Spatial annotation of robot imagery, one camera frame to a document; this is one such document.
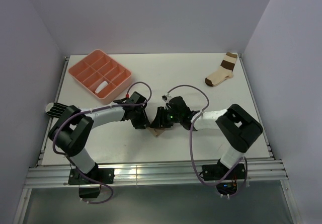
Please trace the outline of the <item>beige reindeer sock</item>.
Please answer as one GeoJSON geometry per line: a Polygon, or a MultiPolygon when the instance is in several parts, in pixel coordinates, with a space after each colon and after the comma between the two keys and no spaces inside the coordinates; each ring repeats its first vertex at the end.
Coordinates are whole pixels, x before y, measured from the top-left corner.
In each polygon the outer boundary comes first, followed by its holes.
{"type": "Polygon", "coordinates": [[[164,131],[164,128],[150,128],[148,127],[147,130],[154,136],[154,137],[159,137],[164,131]]]}

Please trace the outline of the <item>white sock with black stripes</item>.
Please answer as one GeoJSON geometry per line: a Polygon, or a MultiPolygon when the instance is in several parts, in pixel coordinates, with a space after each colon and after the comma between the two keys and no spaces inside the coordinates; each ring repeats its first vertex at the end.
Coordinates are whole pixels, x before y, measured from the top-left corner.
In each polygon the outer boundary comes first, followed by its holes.
{"type": "Polygon", "coordinates": [[[101,82],[98,87],[95,89],[95,94],[98,94],[103,88],[105,88],[108,85],[107,81],[101,82]]]}

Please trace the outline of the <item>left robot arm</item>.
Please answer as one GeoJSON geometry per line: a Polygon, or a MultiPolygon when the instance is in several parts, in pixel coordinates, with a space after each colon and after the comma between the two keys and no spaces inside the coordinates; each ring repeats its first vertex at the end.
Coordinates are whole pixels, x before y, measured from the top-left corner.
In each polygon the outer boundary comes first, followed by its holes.
{"type": "Polygon", "coordinates": [[[80,170],[80,178],[93,183],[98,177],[98,164],[90,157],[85,146],[92,129],[111,122],[129,120],[135,129],[146,129],[149,120],[145,108],[147,98],[138,92],[101,108],[80,109],[74,105],[52,103],[46,114],[57,118],[48,137],[80,170]]]}

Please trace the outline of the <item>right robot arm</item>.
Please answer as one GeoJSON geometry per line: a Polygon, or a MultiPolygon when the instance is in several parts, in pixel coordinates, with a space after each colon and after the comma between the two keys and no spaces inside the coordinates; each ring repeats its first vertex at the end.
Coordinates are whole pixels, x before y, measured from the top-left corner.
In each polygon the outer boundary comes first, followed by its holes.
{"type": "Polygon", "coordinates": [[[191,110],[181,96],[174,97],[164,107],[158,107],[151,128],[171,128],[180,124],[184,129],[198,131],[219,129],[229,142],[228,150],[222,155],[218,174],[230,178],[235,173],[234,164],[249,150],[263,133],[261,124],[238,104],[219,111],[191,110]]]}

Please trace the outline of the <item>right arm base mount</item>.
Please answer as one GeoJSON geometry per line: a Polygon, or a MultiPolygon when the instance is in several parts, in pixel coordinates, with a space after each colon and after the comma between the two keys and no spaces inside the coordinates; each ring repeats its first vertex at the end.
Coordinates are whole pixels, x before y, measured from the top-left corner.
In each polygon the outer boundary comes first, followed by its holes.
{"type": "MultiPolygon", "coordinates": [[[[203,165],[202,171],[199,173],[199,177],[203,181],[216,181],[222,179],[229,168],[218,162],[212,165],[203,165]]],[[[217,185],[216,191],[221,198],[226,197],[230,199],[232,196],[236,196],[241,190],[247,186],[248,178],[248,165],[239,163],[231,172],[217,185]]]]}

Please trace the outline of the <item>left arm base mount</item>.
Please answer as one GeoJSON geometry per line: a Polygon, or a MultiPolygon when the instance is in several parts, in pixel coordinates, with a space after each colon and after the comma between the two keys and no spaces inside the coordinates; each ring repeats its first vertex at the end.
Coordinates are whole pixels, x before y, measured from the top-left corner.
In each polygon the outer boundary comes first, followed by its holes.
{"type": "Polygon", "coordinates": [[[70,186],[78,186],[78,195],[82,201],[90,204],[105,203],[114,195],[112,187],[109,186],[114,182],[114,172],[114,168],[94,168],[84,174],[75,168],[70,170],[67,183],[70,186]],[[104,187],[110,190],[110,196],[105,200],[97,201],[104,187]]]}

